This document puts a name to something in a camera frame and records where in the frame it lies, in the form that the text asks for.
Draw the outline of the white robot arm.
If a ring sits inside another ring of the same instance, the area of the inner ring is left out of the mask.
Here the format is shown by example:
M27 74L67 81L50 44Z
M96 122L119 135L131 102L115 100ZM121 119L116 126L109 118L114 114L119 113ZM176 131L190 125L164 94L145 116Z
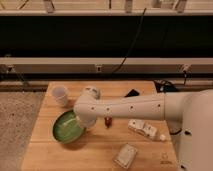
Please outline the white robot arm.
M180 121L178 171L213 171L213 89L101 99L100 91L88 86L74 112L84 127L98 117Z

